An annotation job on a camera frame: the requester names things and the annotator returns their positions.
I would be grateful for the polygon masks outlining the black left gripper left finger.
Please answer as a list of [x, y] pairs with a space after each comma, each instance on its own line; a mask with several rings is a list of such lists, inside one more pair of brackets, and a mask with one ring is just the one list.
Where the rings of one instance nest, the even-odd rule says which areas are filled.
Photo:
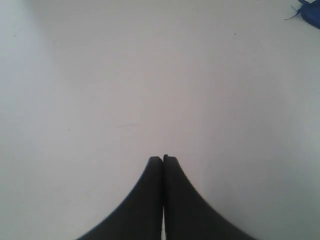
[[163, 161], [150, 157], [134, 188], [81, 240], [160, 240], [163, 222]]

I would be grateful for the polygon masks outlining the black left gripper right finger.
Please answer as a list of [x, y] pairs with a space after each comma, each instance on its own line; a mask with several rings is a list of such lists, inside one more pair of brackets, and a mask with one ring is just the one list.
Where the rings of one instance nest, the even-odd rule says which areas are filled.
[[167, 240], [251, 240], [196, 191], [174, 156], [163, 156], [164, 224]]

